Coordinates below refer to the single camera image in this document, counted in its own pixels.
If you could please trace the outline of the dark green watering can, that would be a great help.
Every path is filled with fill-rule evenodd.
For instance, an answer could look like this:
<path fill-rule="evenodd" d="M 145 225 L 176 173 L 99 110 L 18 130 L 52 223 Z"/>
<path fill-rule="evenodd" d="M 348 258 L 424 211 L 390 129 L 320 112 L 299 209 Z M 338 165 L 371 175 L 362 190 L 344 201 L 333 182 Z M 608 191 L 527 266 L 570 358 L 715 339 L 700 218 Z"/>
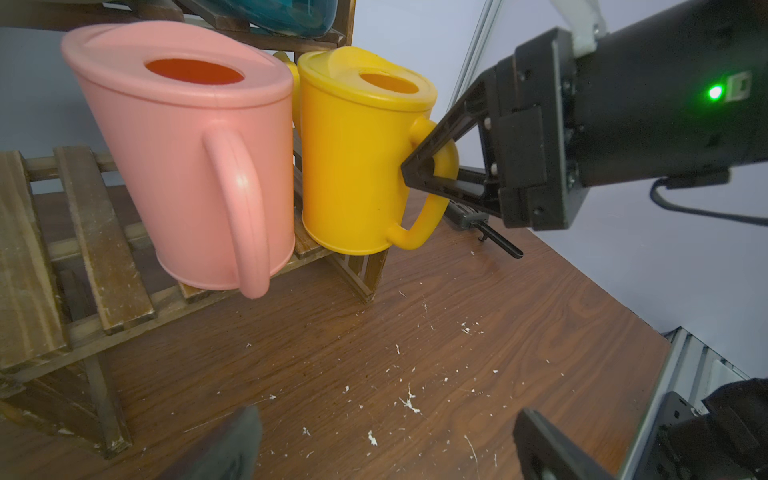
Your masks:
<path fill-rule="evenodd" d="M 249 31 L 254 25 L 273 34 L 319 38 L 331 29 L 338 10 L 335 0 L 182 1 L 187 9 L 216 29 Z"/>

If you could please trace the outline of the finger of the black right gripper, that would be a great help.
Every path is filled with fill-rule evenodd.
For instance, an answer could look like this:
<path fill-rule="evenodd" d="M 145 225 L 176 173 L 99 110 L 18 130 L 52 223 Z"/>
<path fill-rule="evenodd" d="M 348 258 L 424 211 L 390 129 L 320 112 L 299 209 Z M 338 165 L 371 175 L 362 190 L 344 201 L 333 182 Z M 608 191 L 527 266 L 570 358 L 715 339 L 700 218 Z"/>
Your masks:
<path fill-rule="evenodd" d="M 424 140 L 401 166 L 405 180 L 494 180 L 492 165 L 496 162 L 492 134 L 498 123 L 498 80 L 496 68 L 481 73 L 457 102 L 451 106 Z M 451 146 L 477 127 L 483 156 L 483 167 L 460 167 L 458 160 L 444 162 L 442 157 Z"/>
<path fill-rule="evenodd" d="M 426 170 L 403 168 L 403 178 L 409 188 L 447 198 L 497 218 L 502 217 L 500 181 L 485 170 L 460 167 L 457 178 L 449 179 Z"/>

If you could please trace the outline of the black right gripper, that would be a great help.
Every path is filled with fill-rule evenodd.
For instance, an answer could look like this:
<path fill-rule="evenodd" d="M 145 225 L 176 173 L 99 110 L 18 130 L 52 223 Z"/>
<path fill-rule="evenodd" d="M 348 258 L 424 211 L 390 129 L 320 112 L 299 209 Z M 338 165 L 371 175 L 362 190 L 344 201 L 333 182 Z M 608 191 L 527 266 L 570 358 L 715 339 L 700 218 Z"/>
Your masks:
<path fill-rule="evenodd" d="M 555 28 L 479 80 L 480 205 L 509 227 L 570 227 L 592 187 L 728 182 L 767 158 L 767 5 L 686 1 L 578 55 Z"/>

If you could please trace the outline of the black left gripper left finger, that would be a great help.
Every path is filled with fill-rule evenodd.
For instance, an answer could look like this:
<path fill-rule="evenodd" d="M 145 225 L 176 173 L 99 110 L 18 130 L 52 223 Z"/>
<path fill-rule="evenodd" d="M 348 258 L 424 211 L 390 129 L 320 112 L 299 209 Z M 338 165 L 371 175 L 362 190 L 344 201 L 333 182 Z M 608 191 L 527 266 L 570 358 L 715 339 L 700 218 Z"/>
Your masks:
<path fill-rule="evenodd" d="M 263 436 L 256 406 L 239 408 L 166 468 L 159 479 L 252 479 Z"/>

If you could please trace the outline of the brown wooden slatted shelf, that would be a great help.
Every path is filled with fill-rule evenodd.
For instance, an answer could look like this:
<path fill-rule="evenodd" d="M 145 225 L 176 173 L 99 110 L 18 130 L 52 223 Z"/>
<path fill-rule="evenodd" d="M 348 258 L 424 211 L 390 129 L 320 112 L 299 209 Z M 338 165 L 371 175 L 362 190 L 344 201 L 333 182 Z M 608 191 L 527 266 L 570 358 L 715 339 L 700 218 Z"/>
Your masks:
<path fill-rule="evenodd" d="M 1 1 L 1 26 L 69 31 L 140 20 L 185 22 L 242 43 L 292 52 L 351 44 L 355 1 L 339 1 L 318 39 L 259 32 L 214 1 Z M 294 252 L 277 275 L 320 259 L 336 267 L 364 303 L 375 296 L 388 251 L 332 254 L 300 220 L 301 146 L 294 131 Z M 1 152 L 1 420 L 70 439 L 111 459 L 132 445 L 104 352 L 232 296 L 179 282 L 150 294 L 133 253 L 152 246 L 141 222 L 122 226 L 102 178 L 109 153 L 57 147 L 25 159 Z M 74 237 L 46 242 L 32 183 L 59 179 Z"/>

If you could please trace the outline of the yellow watering can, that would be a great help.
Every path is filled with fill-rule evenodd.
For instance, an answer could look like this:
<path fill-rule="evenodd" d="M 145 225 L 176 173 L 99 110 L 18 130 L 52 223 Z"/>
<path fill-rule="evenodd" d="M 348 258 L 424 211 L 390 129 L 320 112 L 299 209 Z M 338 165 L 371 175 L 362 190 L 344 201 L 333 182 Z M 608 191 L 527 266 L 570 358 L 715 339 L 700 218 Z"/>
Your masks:
<path fill-rule="evenodd" d="M 345 255 L 421 247 L 448 199 L 430 194 L 410 228 L 402 163 L 434 130 L 438 91 L 426 77 L 364 49 L 305 53 L 292 62 L 293 120 L 302 143 L 307 233 Z"/>

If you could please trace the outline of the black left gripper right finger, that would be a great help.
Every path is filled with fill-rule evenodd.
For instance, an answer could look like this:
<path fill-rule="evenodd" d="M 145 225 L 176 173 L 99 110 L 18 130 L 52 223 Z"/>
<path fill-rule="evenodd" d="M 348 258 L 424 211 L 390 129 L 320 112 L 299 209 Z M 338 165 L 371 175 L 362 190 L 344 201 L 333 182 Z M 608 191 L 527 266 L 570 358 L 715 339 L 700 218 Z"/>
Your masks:
<path fill-rule="evenodd" d="M 524 479 L 612 479 L 538 411 L 522 409 L 518 413 L 513 439 Z"/>

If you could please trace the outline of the pink watering can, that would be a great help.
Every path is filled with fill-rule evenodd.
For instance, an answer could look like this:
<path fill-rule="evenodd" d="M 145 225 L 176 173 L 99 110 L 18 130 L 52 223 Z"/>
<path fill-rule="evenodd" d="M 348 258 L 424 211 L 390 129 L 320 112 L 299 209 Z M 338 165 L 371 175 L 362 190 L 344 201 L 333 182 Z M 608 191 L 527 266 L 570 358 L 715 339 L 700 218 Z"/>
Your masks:
<path fill-rule="evenodd" d="M 80 27 L 61 51 L 161 266 L 264 296 L 295 245 L 289 68 L 174 21 Z"/>

